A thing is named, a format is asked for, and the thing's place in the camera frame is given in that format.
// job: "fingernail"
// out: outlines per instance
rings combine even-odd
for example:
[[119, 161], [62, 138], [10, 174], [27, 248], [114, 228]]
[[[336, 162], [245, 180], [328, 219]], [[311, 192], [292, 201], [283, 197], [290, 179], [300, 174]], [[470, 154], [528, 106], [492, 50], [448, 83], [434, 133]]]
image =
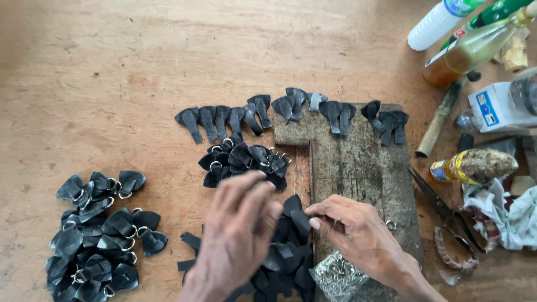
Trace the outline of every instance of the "fingernail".
[[284, 207], [280, 203], [274, 202], [270, 209], [270, 215], [272, 215], [274, 219], [278, 219], [283, 211]]
[[311, 225], [311, 227], [314, 229], [319, 229], [319, 227], [321, 226], [321, 223], [319, 222], [317, 218], [311, 218], [309, 220], [309, 225]]

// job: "white box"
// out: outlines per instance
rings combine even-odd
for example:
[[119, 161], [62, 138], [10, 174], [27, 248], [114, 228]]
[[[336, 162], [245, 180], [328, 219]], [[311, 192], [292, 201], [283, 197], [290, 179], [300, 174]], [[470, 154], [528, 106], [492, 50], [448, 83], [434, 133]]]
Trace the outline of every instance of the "white box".
[[511, 101], [510, 85], [511, 82], [494, 83], [468, 96], [474, 116], [483, 122], [481, 133], [537, 127], [537, 116], [517, 109]]

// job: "pile of leather pieces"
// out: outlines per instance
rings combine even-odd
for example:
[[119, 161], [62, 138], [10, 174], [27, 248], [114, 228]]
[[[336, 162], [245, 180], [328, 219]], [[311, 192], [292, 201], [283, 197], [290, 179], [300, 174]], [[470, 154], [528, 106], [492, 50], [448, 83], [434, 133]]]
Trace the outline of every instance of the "pile of leather pieces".
[[394, 133], [396, 145], [401, 145], [405, 141], [404, 125], [408, 122], [408, 114], [403, 111], [383, 111], [379, 112], [380, 101], [373, 100], [365, 105], [360, 112], [381, 133], [380, 144], [389, 146], [391, 134]]
[[[220, 105], [187, 108], [178, 113], [175, 116], [175, 120], [188, 128], [196, 143], [203, 140], [198, 124], [205, 128], [209, 141], [213, 141], [216, 138], [224, 141], [227, 138], [226, 124], [231, 126], [233, 133], [237, 133], [242, 138], [242, 121], [250, 126], [255, 135], [259, 136], [264, 132], [263, 129], [272, 127], [267, 115], [267, 110], [270, 106], [270, 95], [256, 95], [249, 98], [247, 102], [248, 105], [244, 107], [230, 108]], [[257, 123], [256, 113], [261, 121], [261, 126]]]
[[285, 117], [286, 124], [300, 121], [302, 104], [309, 101], [310, 111], [318, 111], [328, 119], [334, 134], [349, 134], [349, 121], [356, 113], [356, 107], [349, 103], [328, 100], [328, 97], [316, 92], [306, 93], [299, 88], [286, 88], [286, 96], [272, 102], [274, 111]]
[[119, 181], [93, 172], [83, 185], [73, 174], [58, 190], [56, 196], [70, 199], [77, 209], [62, 214], [60, 231], [49, 244], [54, 256], [47, 259], [47, 290], [55, 302], [102, 302], [138, 286], [134, 238], [142, 240], [146, 257], [159, 253], [168, 242], [155, 231], [161, 217], [126, 207], [105, 215], [114, 197], [131, 197], [145, 181], [136, 171], [122, 171]]
[[285, 174], [291, 157], [287, 153], [281, 156], [273, 153], [274, 148], [261, 145], [248, 145], [237, 134], [225, 138], [222, 144], [212, 145], [207, 149], [198, 164], [207, 171], [203, 185], [216, 188], [218, 183], [233, 175], [246, 173], [249, 170], [260, 170], [267, 174], [277, 190], [287, 187]]
[[[233, 302], [243, 294], [255, 294], [255, 302], [276, 302], [279, 293], [286, 298], [291, 297], [292, 289], [301, 295], [303, 302], [313, 301], [315, 282], [309, 273], [313, 267], [313, 250], [308, 244], [311, 229], [308, 220], [309, 217], [302, 211], [300, 197], [293, 195], [287, 199], [263, 265], [226, 302]], [[198, 257], [201, 239], [188, 232], [182, 234], [181, 239]], [[184, 271], [186, 276], [195, 261], [177, 262], [177, 268]]]

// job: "plastic bag of key rings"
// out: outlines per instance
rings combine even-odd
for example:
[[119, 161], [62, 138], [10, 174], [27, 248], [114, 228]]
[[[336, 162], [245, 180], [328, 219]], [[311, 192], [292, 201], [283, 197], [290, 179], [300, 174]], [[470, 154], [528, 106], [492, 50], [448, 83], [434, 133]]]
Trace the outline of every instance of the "plastic bag of key rings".
[[369, 280], [369, 276], [352, 265], [338, 250], [333, 251], [309, 272], [317, 286], [332, 302], [349, 302]]

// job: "small bottle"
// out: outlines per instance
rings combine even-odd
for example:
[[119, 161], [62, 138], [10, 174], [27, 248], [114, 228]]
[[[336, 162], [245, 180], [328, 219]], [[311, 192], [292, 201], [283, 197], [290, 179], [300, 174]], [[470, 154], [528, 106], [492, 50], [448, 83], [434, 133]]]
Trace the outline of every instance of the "small bottle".
[[449, 160], [434, 162], [431, 174], [434, 179], [442, 182], [484, 184], [517, 169], [517, 160], [510, 154], [494, 149], [469, 149]]
[[490, 61], [515, 31], [537, 15], [537, 0], [508, 18], [473, 30], [434, 56], [423, 69], [423, 78], [434, 87], [451, 84], [461, 75]]
[[408, 34], [408, 45], [415, 51], [426, 50], [483, 2], [485, 0], [443, 0]]
[[451, 43], [455, 42], [457, 39], [471, 30], [509, 17], [510, 14], [516, 12], [522, 6], [529, 5], [532, 1], [533, 0], [498, 0], [490, 4], [489, 7], [480, 12], [479, 15], [466, 22], [461, 29], [454, 32], [451, 37], [449, 37], [449, 39], [442, 44], [440, 50], [448, 47]]

